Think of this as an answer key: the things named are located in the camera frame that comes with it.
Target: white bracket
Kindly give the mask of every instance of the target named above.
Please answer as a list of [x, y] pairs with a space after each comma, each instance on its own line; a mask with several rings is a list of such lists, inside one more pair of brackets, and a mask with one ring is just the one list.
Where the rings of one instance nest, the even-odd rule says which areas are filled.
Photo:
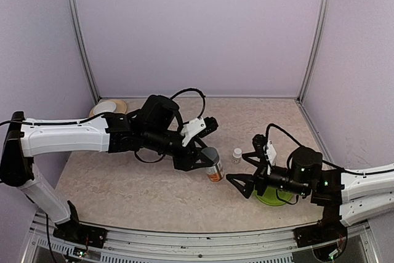
[[180, 134], [185, 137], [182, 140], [182, 146], [186, 147], [190, 140], [205, 128], [205, 121], [202, 118], [195, 118], [185, 124], [180, 131]]
[[[269, 163], [274, 167], [276, 166], [276, 150], [272, 145], [272, 141], [268, 141], [267, 143], [267, 150], [265, 151], [265, 159], [267, 161], [269, 161]], [[268, 166], [268, 171], [267, 174], [270, 175], [271, 174], [271, 167]]]

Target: pill bottle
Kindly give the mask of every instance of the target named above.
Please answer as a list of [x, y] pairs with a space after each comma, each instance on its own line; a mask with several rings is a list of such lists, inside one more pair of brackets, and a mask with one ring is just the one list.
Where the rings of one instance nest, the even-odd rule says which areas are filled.
[[217, 150], [214, 147], [206, 147], [201, 150], [201, 153], [205, 154], [206, 157], [208, 157], [214, 162], [212, 166], [205, 168], [205, 172], [208, 175], [208, 178], [212, 182], [218, 182], [222, 180], [224, 177], [224, 171]]
[[233, 157], [231, 158], [233, 163], [240, 163], [242, 159], [242, 150], [240, 148], [235, 148], [233, 152]]

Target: speckled countertop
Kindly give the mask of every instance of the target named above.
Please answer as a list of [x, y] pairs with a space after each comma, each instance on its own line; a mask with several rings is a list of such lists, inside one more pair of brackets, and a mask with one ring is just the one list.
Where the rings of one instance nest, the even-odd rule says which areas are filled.
[[[128, 110], [145, 100], [127, 100]], [[183, 120], [200, 111], [198, 98], [178, 99]], [[218, 149], [225, 173], [249, 172], [255, 167], [231, 162], [234, 148], [252, 151], [252, 138], [263, 134], [268, 123], [287, 129], [304, 145], [317, 149], [308, 126], [293, 100], [207, 98], [204, 116], [214, 116], [219, 128], [204, 138]], [[296, 145], [276, 130], [270, 139], [278, 153], [278, 165]], [[146, 160], [157, 154], [141, 151]], [[140, 163], [132, 152], [73, 152], [57, 190], [76, 206], [82, 221], [128, 229], [165, 232], [235, 232], [262, 230], [316, 222], [323, 209], [300, 200], [295, 206], [271, 207], [254, 196], [245, 199], [225, 179], [211, 182], [204, 169], [174, 170], [166, 157], [156, 164]]]

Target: bottle cap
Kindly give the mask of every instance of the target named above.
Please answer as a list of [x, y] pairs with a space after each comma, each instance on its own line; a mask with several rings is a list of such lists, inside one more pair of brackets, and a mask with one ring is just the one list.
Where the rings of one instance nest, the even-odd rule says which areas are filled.
[[242, 150], [240, 148], [235, 148], [233, 152], [233, 156], [235, 158], [240, 158], [242, 157]]

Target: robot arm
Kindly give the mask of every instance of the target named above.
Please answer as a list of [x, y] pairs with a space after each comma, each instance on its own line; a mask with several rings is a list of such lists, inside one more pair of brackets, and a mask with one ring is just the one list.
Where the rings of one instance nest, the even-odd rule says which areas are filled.
[[[170, 131], [174, 118], [179, 127]], [[79, 223], [73, 204], [49, 185], [34, 165], [34, 156], [80, 150], [137, 152], [147, 148], [172, 156], [176, 169], [190, 171], [213, 165], [203, 153], [206, 145], [201, 138], [217, 126], [214, 118], [196, 118], [183, 124], [179, 106], [160, 95], [151, 95], [140, 110], [126, 115], [106, 113], [74, 121], [25, 119], [18, 111], [4, 142], [0, 179], [17, 187], [48, 214], [57, 226], [55, 237], [102, 248], [106, 230]]]
[[246, 198], [253, 190], [263, 195], [271, 186], [302, 198], [310, 195], [311, 203], [324, 207], [323, 218], [317, 224], [294, 229], [298, 247], [346, 237], [346, 227], [394, 208], [394, 164], [324, 171], [322, 154], [300, 146], [291, 153], [287, 168], [280, 168], [275, 166], [275, 149], [265, 136], [256, 135], [252, 143], [255, 151], [243, 154], [243, 159], [256, 166], [256, 172], [226, 175]]

